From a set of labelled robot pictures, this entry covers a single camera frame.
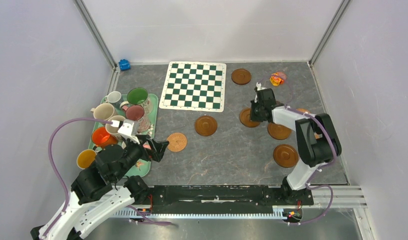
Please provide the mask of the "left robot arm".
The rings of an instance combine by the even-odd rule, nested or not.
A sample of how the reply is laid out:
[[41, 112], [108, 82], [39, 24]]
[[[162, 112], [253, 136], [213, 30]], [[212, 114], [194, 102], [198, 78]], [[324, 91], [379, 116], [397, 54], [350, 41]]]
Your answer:
[[68, 203], [47, 224], [33, 228], [32, 238], [83, 240], [117, 211], [144, 203], [150, 190], [138, 175], [129, 177], [114, 194], [101, 200], [139, 159], [160, 162], [169, 145], [167, 140], [155, 141], [147, 135], [139, 135], [138, 140], [127, 140], [125, 148], [117, 144], [103, 148], [71, 184]]

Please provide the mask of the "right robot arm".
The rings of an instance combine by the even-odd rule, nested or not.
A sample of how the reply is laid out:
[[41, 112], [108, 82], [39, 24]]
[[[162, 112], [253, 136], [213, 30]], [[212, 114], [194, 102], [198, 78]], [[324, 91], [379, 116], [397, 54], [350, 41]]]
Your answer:
[[342, 147], [330, 115], [301, 112], [288, 105], [277, 103], [271, 88], [255, 87], [251, 101], [250, 119], [284, 126], [296, 133], [298, 163], [284, 178], [281, 199], [293, 204], [309, 193], [309, 184], [316, 171], [336, 161]]

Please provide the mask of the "brown wooden ridged coaster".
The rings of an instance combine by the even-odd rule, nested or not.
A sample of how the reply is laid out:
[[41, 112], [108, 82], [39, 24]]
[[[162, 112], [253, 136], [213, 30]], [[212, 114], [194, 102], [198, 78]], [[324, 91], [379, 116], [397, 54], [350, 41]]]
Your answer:
[[281, 144], [274, 149], [273, 159], [283, 168], [292, 168], [298, 163], [299, 155], [291, 145]]
[[194, 128], [197, 134], [208, 137], [213, 135], [218, 127], [218, 123], [212, 116], [204, 115], [196, 119]]
[[291, 129], [276, 123], [269, 123], [267, 126], [267, 131], [269, 135], [276, 140], [285, 140], [292, 133]]
[[254, 127], [259, 126], [260, 122], [252, 121], [250, 119], [250, 114], [251, 114], [251, 108], [250, 107], [244, 108], [239, 114], [240, 122], [248, 128], [254, 128]]

